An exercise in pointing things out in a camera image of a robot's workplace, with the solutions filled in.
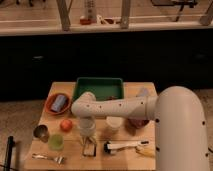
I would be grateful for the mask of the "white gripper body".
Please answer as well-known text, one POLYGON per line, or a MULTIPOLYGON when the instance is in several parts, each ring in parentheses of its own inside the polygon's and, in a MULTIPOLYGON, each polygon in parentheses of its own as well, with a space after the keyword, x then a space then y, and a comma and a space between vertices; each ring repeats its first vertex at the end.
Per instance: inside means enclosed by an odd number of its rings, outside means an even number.
POLYGON ((81 136, 91 137, 95 133, 96 124, 92 117, 84 117, 78 120, 78 129, 81 136))

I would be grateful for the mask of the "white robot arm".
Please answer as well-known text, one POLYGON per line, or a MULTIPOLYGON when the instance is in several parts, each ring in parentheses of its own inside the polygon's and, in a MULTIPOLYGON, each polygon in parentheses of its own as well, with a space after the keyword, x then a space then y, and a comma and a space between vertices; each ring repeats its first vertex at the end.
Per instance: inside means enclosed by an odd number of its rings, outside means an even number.
POLYGON ((71 106, 79 117, 114 116, 155 122, 156 171, 210 171, 203 105, 188 88, 172 86, 157 96, 98 101, 83 93, 71 106))

